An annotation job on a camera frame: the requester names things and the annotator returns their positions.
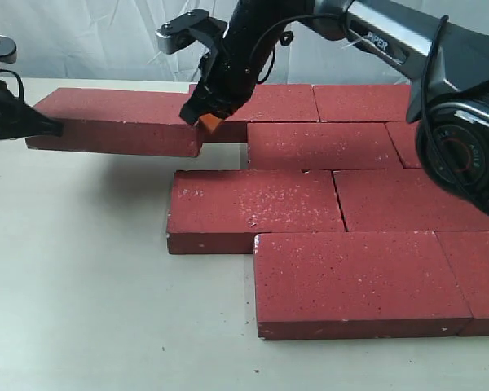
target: white wall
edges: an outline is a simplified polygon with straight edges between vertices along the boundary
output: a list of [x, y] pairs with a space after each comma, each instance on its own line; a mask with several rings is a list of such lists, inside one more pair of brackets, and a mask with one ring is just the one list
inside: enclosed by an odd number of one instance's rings
[[[154, 31], [192, 8], [229, 20], [237, 0], [0, 0], [0, 33], [19, 47], [22, 77], [190, 81], [204, 48], [159, 53]], [[489, 0], [399, 0], [451, 22], [489, 33]], [[268, 82], [398, 83], [403, 79], [347, 42], [328, 42], [297, 24], [280, 47]]]

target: table surface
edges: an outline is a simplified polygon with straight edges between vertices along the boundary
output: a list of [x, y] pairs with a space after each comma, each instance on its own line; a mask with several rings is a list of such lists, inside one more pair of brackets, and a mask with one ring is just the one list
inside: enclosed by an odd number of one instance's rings
[[[188, 90], [24, 82], [29, 104], [58, 86]], [[245, 168], [245, 152], [149, 158], [0, 142], [0, 391], [489, 389], [489, 338], [265, 342], [252, 257], [170, 256], [174, 171]]]

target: cable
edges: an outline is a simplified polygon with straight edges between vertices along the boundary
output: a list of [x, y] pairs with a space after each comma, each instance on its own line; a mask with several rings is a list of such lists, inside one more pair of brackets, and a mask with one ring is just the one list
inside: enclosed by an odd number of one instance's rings
[[[283, 20], [281, 20], [281, 21], [273, 24], [267, 31], [265, 31], [262, 34], [262, 36], [255, 43], [252, 51], [250, 52], [250, 57], [249, 57], [249, 61], [248, 61], [249, 66], [253, 62], [253, 57], [255, 56], [255, 52], [258, 50], [259, 45], [261, 45], [262, 41], [264, 41], [264, 39], [267, 37], [267, 35], [269, 33], [271, 33], [273, 30], [279, 28], [283, 24], [288, 24], [288, 23], [292, 23], [292, 22], [300, 22], [301, 20], [312, 20], [312, 19], [334, 19], [334, 20], [339, 20], [340, 18], [341, 18], [341, 16], [338, 15], [338, 14], [299, 15], [299, 16], [293, 16], [291, 18], [283, 19]], [[274, 62], [275, 62], [275, 52], [274, 52], [274, 57], [273, 57], [273, 59], [271, 61], [270, 69], [269, 69], [267, 75], [261, 80], [261, 83], [258, 83], [258, 84], [264, 83], [267, 80], [267, 78], [270, 76], [271, 70], [274, 67]]]
[[436, 58], [438, 54], [438, 50], [440, 47], [440, 41], [441, 41], [441, 35], [443, 32], [444, 27], [447, 25], [447, 22], [449, 21], [449, 16], [445, 15], [442, 17], [440, 20], [440, 24], [438, 25], [437, 31], [434, 35], [433, 41], [431, 42], [431, 47], [430, 47], [430, 52], [427, 56], [427, 59], [425, 61], [425, 66], [424, 70], [422, 73], [422, 78], [421, 78], [421, 111], [422, 111], [422, 125], [424, 126], [424, 130], [426, 132], [427, 138], [429, 142], [432, 144], [434, 153], [436, 153], [437, 157], [440, 159], [441, 164], [446, 167], [447, 172], [453, 177], [455, 181], [455, 185], [458, 189], [458, 191], [465, 196], [465, 198], [470, 201], [477, 209], [479, 209], [481, 212], [485, 214], [489, 214], [489, 208], [486, 208], [483, 204], [481, 204], [476, 198], [470, 194], [467, 189], [465, 188], [464, 184], [460, 180], [460, 178], [456, 175], [455, 169], [451, 165], [447, 163], [447, 160], [450, 160], [452, 162], [452, 159], [450, 157], [449, 152], [446, 151], [446, 153], [441, 153], [440, 150], [440, 142], [433, 136], [433, 132], [431, 130], [431, 124], [430, 124], [430, 116], [428, 113], [428, 103], [427, 103], [427, 94], [428, 94], [428, 88], [430, 85], [430, 72], [431, 68], [433, 67], [434, 64], [434, 59]]

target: red brick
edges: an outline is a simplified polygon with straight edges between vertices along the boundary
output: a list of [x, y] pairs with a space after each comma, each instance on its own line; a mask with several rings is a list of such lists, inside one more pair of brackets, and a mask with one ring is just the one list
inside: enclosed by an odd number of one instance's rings
[[265, 234], [254, 255], [258, 336], [454, 336], [471, 319], [434, 233]]
[[326, 171], [181, 171], [167, 227], [172, 254], [251, 254], [263, 232], [344, 231]]
[[405, 121], [409, 85], [314, 86], [322, 122]]
[[489, 217], [421, 169], [334, 173], [349, 231], [489, 231]]
[[405, 169], [420, 169], [422, 164], [416, 154], [416, 127], [417, 124], [407, 122], [390, 122], [386, 124], [390, 137], [399, 153], [400, 160]]
[[402, 169], [384, 124], [249, 124], [251, 169]]
[[64, 136], [26, 139], [32, 149], [197, 157], [202, 137], [179, 118], [187, 94], [60, 88], [35, 108], [64, 123]]
[[441, 232], [439, 240], [474, 320], [462, 336], [489, 336], [489, 232]]
[[[195, 86], [190, 85], [190, 92]], [[319, 122], [311, 85], [261, 84], [252, 98], [228, 118], [206, 143], [247, 143], [250, 122]]]

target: white table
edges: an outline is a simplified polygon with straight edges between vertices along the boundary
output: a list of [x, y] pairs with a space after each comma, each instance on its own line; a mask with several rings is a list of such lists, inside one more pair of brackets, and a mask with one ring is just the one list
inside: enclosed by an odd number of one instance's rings
[[[24, 81], [29, 104], [58, 86], [187, 92]], [[148, 158], [0, 143], [0, 391], [489, 390], [489, 338], [265, 342], [252, 257], [168, 255], [174, 171], [244, 168], [244, 152]]]

